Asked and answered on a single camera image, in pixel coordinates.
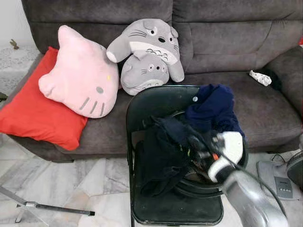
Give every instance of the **gray sofa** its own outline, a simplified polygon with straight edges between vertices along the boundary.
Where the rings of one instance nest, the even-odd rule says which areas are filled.
[[[235,113],[246,133],[250,152],[297,148],[302,133],[303,52],[298,41],[303,30],[303,0],[22,0],[22,3],[42,54],[48,46],[58,48],[57,29],[62,24],[105,47],[135,20],[152,17],[172,24],[179,33],[181,62],[186,73],[181,84],[230,86],[235,95]],[[279,76],[282,92],[264,87],[247,75],[250,69],[264,66]],[[104,118],[89,119],[80,146],[74,151],[31,138],[12,138],[53,162],[126,156],[125,114],[131,98],[119,90],[113,111]]]

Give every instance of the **white tile floor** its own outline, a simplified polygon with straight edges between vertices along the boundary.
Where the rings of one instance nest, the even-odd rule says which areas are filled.
[[[294,152],[284,153],[289,159]],[[250,154],[248,169],[256,174],[259,160],[273,155]],[[4,135],[0,146],[0,185],[26,200],[48,205],[87,209],[95,216],[81,216],[45,210],[27,212],[18,224],[16,204],[0,195],[0,227],[129,227],[129,184],[125,158],[77,160],[74,163],[47,162]],[[223,220],[217,227],[241,227],[238,214],[222,197]],[[290,227],[302,227],[303,202],[284,201]]]

